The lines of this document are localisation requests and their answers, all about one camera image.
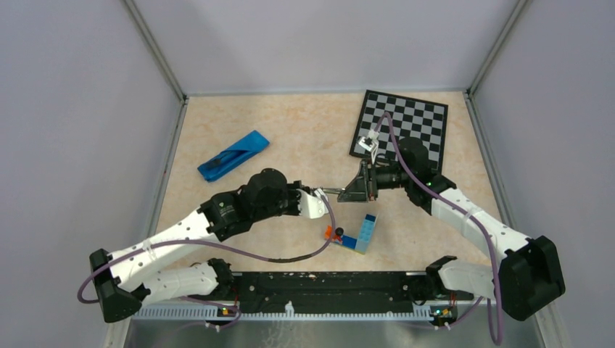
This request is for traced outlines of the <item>silver metal knife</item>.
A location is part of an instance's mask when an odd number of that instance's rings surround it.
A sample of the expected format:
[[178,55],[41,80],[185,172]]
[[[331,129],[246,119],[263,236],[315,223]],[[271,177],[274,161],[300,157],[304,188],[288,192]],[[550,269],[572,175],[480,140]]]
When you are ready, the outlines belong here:
[[324,188],[324,187],[320,187],[317,188],[318,191],[322,191],[325,194],[334,194],[334,195],[339,195],[341,193],[344,192],[343,188]]

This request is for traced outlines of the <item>blue cloth napkin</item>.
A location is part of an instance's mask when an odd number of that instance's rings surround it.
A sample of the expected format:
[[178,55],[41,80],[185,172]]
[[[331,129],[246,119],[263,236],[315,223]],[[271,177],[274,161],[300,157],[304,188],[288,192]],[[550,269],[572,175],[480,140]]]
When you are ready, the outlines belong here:
[[217,181],[247,160],[263,152],[269,145],[270,141],[257,130],[254,130],[213,158],[202,163],[197,171],[207,182]]

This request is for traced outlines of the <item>colourful toy brick assembly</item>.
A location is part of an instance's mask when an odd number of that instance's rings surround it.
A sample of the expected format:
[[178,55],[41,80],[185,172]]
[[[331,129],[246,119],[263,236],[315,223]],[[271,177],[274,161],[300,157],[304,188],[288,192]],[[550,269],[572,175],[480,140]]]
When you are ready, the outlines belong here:
[[350,235],[343,232],[334,233],[334,236],[331,237],[333,229],[329,225],[324,234],[324,238],[331,238],[332,242],[336,245],[340,245],[341,247],[359,254],[365,254],[376,230],[377,219],[378,217],[376,215],[366,214],[358,232]]

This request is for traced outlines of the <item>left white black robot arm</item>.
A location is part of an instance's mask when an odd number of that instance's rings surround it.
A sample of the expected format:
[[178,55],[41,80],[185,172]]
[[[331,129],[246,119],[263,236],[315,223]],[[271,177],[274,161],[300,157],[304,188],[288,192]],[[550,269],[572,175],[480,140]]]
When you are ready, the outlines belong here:
[[246,184],[211,196],[166,230],[115,252],[98,249],[89,256],[94,303],[105,323],[116,323],[142,307],[189,295],[225,299],[233,288],[230,266],[222,259],[180,270],[167,267],[200,247],[239,250],[223,245],[257,222],[283,215],[318,219],[334,217],[321,188],[289,183],[278,170],[266,168]]

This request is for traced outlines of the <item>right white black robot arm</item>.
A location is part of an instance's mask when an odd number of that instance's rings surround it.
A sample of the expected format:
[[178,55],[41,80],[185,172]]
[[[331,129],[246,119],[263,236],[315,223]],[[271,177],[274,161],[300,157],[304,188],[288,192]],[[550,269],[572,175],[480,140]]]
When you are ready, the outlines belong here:
[[547,237],[530,238],[474,204],[449,178],[431,168],[418,138],[397,142],[401,157],[377,165],[377,133],[358,139],[369,153],[339,202],[370,202],[384,189],[404,189],[427,214],[457,230],[481,250],[489,265],[444,256],[426,267],[425,288],[435,299],[464,291],[496,301],[504,313],[523,321],[566,291],[556,245]]

